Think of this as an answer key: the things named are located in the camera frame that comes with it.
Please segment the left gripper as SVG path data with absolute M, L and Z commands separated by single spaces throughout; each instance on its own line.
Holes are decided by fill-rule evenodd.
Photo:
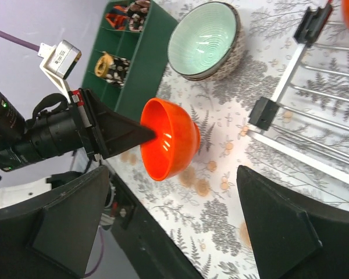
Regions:
M 84 107 L 70 104 L 61 93 L 43 98 L 25 121 L 24 134 L 5 150 L 6 161 L 38 163 L 79 148 L 92 160 L 108 159 L 156 138 L 152 129 L 114 112 L 89 89 Z

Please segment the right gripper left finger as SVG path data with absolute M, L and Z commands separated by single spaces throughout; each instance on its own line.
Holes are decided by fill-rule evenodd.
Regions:
M 100 166 L 0 209 L 0 278 L 83 278 L 108 190 Z

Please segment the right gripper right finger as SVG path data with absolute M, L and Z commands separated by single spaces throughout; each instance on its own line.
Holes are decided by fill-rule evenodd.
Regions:
M 349 278 L 349 211 L 247 166 L 238 167 L 236 182 L 261 278 Z

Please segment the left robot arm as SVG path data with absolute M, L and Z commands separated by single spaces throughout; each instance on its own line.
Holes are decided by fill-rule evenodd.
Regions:
M 98 162 L 155 137 L 153 130 L 109 109 L 89 89 L 46 96 L 28 120 L 0 92 L 0 169 L 5 172 L 80 148 Z

